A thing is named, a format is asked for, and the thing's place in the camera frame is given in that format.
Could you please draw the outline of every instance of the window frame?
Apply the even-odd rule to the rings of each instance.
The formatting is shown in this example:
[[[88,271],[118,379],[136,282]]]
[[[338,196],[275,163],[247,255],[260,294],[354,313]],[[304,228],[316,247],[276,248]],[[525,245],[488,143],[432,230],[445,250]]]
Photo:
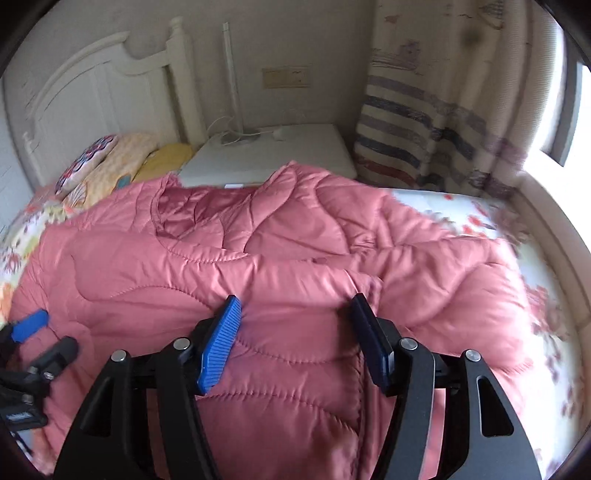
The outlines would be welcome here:
[[[583,60],[579,49],[569,35],[564,35],[564,72],[561,99],[557,102],[558,118],[550,145],[542,151],[558,165],[564,167],[569,157],[577,128],[581,105]]]

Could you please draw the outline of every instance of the wall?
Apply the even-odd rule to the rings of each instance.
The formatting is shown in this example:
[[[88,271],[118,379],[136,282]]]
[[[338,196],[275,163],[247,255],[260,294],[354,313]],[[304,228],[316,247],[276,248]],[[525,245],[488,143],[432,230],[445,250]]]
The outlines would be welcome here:
[[[0,79],[0,232],[10,225],[32,196],[8,129]]]
[[[35,94],[90,43],[130,31],[135,57],[164,48],[177,15],[193,40],[205,120],[226,115],[222,23],[230,22],[245,125],[332,122],[349,140],[361,109],[371,53],[374,0],[61,0],[30,32],[5,72],[15,143],[31,129]],[[309,89],[262,88],[261,69],[310,65]]]

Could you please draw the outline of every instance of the yellow pillow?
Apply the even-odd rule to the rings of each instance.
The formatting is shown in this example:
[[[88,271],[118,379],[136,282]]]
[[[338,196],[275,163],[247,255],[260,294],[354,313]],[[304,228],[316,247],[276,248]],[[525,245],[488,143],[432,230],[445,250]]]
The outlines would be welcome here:
[[[127,134],[119,139],[113,151],[64,200],[66,207],[86,210],[125,187],[137,174],[146,157],[158,148],[151,134]]]
[[[134,183],[157,179],[169,171],[179,170],[193,157],[191,145],[173,143],[165,145],[160,150],[150,154],[146,163],[138,170]]]

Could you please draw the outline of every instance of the dark blue gripper pad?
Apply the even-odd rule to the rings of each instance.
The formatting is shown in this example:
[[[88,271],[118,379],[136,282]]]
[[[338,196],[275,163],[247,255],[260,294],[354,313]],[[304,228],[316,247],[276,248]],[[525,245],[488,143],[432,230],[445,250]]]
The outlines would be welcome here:
[[[393,367],[394,364],[394,350],[362,293],[351,300],[350,315],[371,379],[386,392],[392,383],[390,373],[391,365]]]

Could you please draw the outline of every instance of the striped curtain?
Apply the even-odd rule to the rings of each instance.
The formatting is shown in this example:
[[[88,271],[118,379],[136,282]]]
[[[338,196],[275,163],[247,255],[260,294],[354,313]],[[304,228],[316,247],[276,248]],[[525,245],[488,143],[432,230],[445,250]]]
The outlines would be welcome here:
[[[548,100],[557,29],[533,0],[378,0],[360,179],[508,197]]]

